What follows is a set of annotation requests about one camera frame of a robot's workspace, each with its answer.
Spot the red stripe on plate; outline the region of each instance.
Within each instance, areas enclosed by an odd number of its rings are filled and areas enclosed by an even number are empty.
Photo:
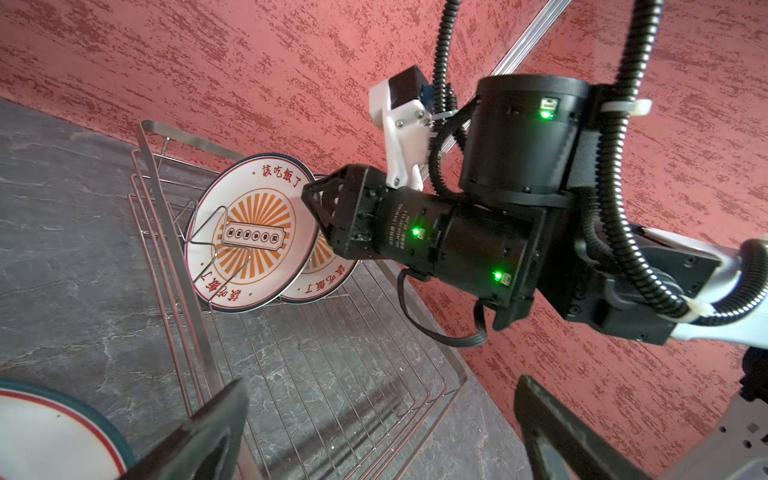
[[[49,399],[45,399],[43,397],[39,397],[35,395],[29,395],[27,393],[16,392],[13,390],[0,389],[0,396],[9,396],[14,399],[21,399],[21,400],[27,400],[28,402],[39,403],[40,405],[47,406],[48,408],[64,413],[65,415],[77,420],[92,434],[96,435],[96,438],[99,440],[99,442],[101,442],[101,444],[107,449],[107,452],[109,452],[109,455],[112,457],[112,461],[118,467],[118,472],[120,472],[120,475],[123,475],[125,473],[125,463],[123,463],[123,459],[118,454],[117,449],[114,447],[110,439],[108,439],[107,436],[96,425],[91,423],[91,421],[87,417],[80,415],[79,412],[69,409],[68,407],[63,406],[62,404],[53,402]]]

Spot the plate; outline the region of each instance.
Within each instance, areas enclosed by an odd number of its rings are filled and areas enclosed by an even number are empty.
[[[309,303],[320,300],[339,288],[356,265],[357,260],[347,260],[336,255],[321,232],[317,236],[315,247],[304,270],[280,294],[280,298],[288,303]]]
[[[101,413],[55,390],[0,379],[0,478],[114,480],[135,463]]]
[[[278,297],[301,272],[317,222],[301,201],[314,181],[296,158],[260,154],[238,162],[205,191],[184,252],[194,289],[223,312],[246,312]]]

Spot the red wall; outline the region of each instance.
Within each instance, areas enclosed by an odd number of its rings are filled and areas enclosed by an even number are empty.
[[[632,220],[730,247],[768,231],[768,8],[758,3],[667,2],[641,89],[654,109],[632,121],[625,148]],[[519,71],[611,82],[629,4],[574,0]],[[454,182],[459,169],[449,166]],[[436,280],[415,286],[448,332],[473,330],[471,298]],[[608,338],[539,296],[531,317],[462,353],[513,425],[514,385],[527,373],[658,475],[724,412],[743,350]]]
[[[544,4],[462,5],[450,78],[468,98]],[[282,151],[328,172],[383,166],[367,91],[413,64],[431,71],[441,2],[10,0],[0,7],[0,95],[134,142],[136,122],[176,125],[244,153]],[[521,70],[610,81],[628,2],[574,0]],[[766,39],[757,3],[667,3],[633,121],[633,220],[736,246],[768,230]],[[459,163],[446,161],[449,180]],[[467,333],[472,299],[417,286],[445,329]],[[531,318],[462,352],[514,425],[512,396],[535,376],[653,474],[687,451],[737,389],[742,348],[645,346],[557,318]]]

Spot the metal wire rack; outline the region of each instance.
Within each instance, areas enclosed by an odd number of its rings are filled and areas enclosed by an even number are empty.
[[[160,153],[147,134],[159,136]],[[409,473],[467,373],[455,351],[421,336],[399,312],[395,266],[361,262],[315,303],[275,300],[248,313],[214,311],[193,290],[182,246],[194,241],[194,234],[185,237],[187,222],[218,172],[170,150],[175,142],[229,161],[246,156],[153,121],[141,123],[137,139],[128,201],[187,414],[242,377],[250,407],[240,478]],[[430,324],[408,301],[417,320]]]

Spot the wire plate holder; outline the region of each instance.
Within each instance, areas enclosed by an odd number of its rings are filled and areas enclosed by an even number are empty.
[[[148,138],[159,138],[159,154]],[[246,156],[155,121],[141,122],[137,139],[127,198],[187,414],[242,377],[250,407],[238,478],[402,477],[467,372],[455,350],[420,335],[396,307],[396,264],[361,262],[315,303],[274,300],[248,313],[214,311],[194,291],[183,245],[210,244],[185,233],[197,198],[219,172],[182,157]],[[183,155],[169,153],[176,146]],[[219,213],[228,215],[227,207],[206,221]],[[438,328],[413,292],[406,295],[416,319]]]

